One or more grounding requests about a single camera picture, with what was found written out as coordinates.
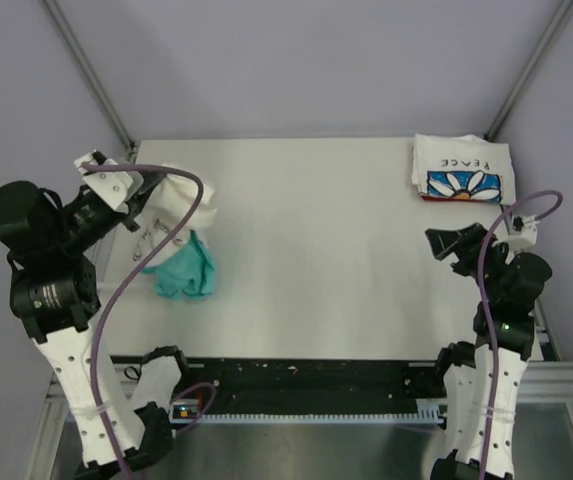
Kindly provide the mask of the white floral print t-shirt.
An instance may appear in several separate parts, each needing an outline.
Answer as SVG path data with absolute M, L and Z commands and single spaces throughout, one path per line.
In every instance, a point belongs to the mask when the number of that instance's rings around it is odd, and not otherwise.
M 154 190 L 144 210 L 138 217 L 142 229 L 138 232 L 132 260 L 141 261 L 150 254 L 177 226 L 188 213 L 197 196 L 198 189 L 194 181 L 177 175 L 169 175 Z M 208 182 L 204 183 L 204 192 L 186 224 L 148 263 L 150 268 L 186 254 L 190 250 L 191 237 L 204 234 L 214 223 L 217 214 L 213 197 L 216 189 Z

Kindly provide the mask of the teal t-shirt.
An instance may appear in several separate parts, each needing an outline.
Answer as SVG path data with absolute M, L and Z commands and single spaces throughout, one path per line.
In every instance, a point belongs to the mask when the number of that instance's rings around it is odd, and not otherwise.
M 215 293 L 215 259 L 198 233 L 173 240 L 141 271 L 153 279 L 155 293 L 171 300 L 204 299 Z

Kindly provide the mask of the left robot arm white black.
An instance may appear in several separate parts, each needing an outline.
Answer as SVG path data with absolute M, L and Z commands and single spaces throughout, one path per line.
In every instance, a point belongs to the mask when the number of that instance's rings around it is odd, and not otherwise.
M 193 374 L 175 346 L 146 354 L 132 396 L 121 387 L 102 344 L 96 270 L 86 251 L 136 216 L 162 181 L 160 173 L 124 184 L 88 176 L 63 204 L 28 181 L 0 187 L 0 241 L 11 266 L 10 308 L 47 359 L 82 440 L 78 479 L 110 479 L 147 469 L 171 449 L 171 397 L 192 387 Z

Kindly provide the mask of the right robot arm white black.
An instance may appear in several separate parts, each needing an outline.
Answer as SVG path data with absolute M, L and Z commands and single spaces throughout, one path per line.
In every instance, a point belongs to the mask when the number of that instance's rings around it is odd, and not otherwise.
M 512 479 L 513 431 L 519 388 L 535 344 L 535 302 L 552 276 L 540 256 L 510 253 L 481 224 L 460 230 L 428 229 L 432 254 L 456 260 L 454 273 L 475 280 L 481 300 L 474 342 L 443 348 L 433 370 L 447 396 L 446 453 L 433 479 Z

